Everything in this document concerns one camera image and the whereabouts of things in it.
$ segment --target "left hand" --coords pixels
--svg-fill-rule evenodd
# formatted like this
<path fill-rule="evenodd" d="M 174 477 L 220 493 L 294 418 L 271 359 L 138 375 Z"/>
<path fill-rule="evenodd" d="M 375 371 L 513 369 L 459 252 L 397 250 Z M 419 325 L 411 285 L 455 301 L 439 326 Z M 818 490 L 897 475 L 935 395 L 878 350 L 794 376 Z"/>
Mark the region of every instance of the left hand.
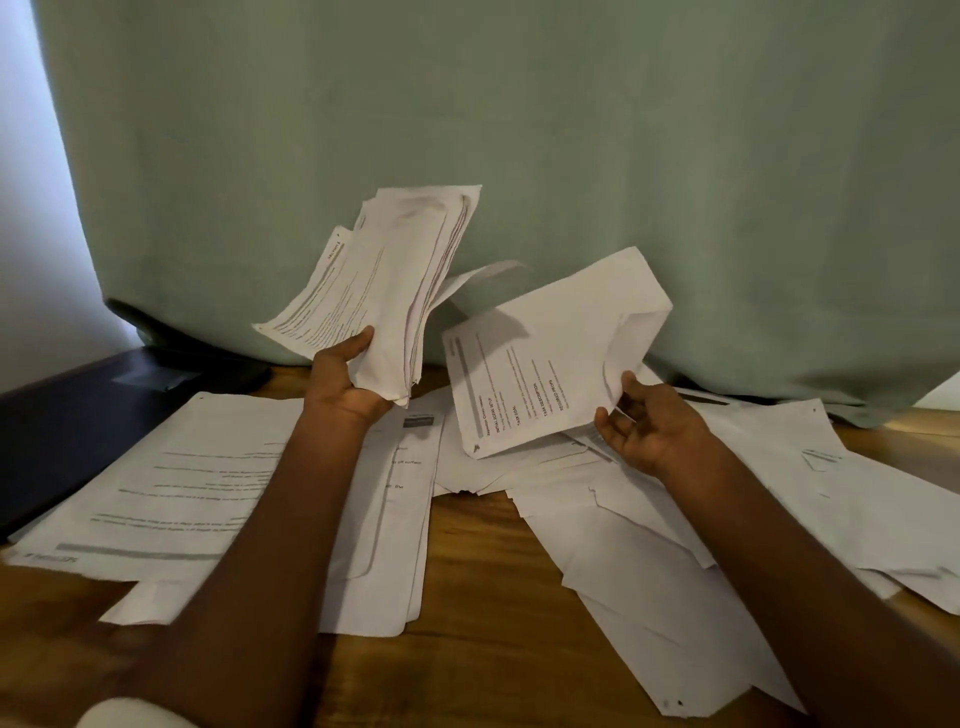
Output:
<path fill-rule="evenodd" d="M 372 340 L 373 327 L 366 327 L 336 346 L 317 352 L 303 398 L 304 412 L 320 411 L 367 429 L 394 406 L 369 389 L 354 387 L 347 373 L 347 362 L 365 352 Z"/>

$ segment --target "wooden table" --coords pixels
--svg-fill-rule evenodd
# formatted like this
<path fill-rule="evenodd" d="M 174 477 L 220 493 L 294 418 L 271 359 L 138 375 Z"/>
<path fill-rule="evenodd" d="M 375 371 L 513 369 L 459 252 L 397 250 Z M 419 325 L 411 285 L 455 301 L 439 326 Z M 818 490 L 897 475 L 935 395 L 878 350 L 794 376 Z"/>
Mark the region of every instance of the wooden table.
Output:
<path fill-rule="evenodd" d="M 445 383 L 428 371 L 418 394 Z M 258 393 L 300 396 L 276 368 Z M 960 413 L 913 410 L 848 448 L 960 492 Z M 433 499 L 420 619 L 400 637 L 321 635 L 315 725 L 659 726 L 661 717 L 503 494 Z M 0 728 L 70 726 L 162 627 L 97 621 L 130 585 L 0 566 Z M 894 608 L 960 654 L 960 618 L 906 592 Z M 326 664 L 327 660 L 318 660 Z M 806 725 L 752 690 L 710 726 Z"/>

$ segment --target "green curtain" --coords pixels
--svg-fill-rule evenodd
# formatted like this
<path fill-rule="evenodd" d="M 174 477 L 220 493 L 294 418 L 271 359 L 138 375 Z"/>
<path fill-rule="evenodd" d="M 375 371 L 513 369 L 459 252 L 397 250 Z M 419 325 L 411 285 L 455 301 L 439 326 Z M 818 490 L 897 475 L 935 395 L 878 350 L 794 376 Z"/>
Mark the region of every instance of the green curtain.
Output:
<path fill-rule="evenodd" d="M 875 425 L 960 369 L 953 0 L 36 0 L 105 296 L 254 332 L 378 186 L 484 184 L 475 313 L 636 245 L 655 364 Z M 444 322 L 433 322 L 434 329 Z"/>

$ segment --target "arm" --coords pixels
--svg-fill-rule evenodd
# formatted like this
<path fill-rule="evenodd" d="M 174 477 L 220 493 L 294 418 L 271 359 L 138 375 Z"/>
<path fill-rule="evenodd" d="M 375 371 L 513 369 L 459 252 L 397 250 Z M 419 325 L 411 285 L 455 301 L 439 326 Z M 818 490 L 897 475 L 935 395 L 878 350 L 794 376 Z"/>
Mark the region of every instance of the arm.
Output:
<path fill-rule="evenodd" d="M 790 516 L 669 386 L 625 372 L 595 423 L 659 478 L 743 599 L 807 709 L 827 725 L 960 725 L 960 663 Z"/>
<path fill-rule="evenodd" d="M 330 553 L 364 435 L 389 408 L 347 362 L 372 329 L 317 354 L 303 413 L 227 553 L 117 694 L 198 725 L 291 725 L 320 622 Z"/>

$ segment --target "dark object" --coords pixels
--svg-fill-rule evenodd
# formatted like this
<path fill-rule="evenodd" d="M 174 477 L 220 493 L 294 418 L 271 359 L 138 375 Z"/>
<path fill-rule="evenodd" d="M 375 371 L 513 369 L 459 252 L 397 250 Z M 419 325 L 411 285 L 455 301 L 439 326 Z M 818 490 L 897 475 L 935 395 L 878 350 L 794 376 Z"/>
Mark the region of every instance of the dark object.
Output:
<path fill-rule="evenodd" d="M 0 395 L 0 538 L 80 490 L 198 392 L 250 392 L 270 377 L 268 364 L 203 347 L 137 349 Z"/>

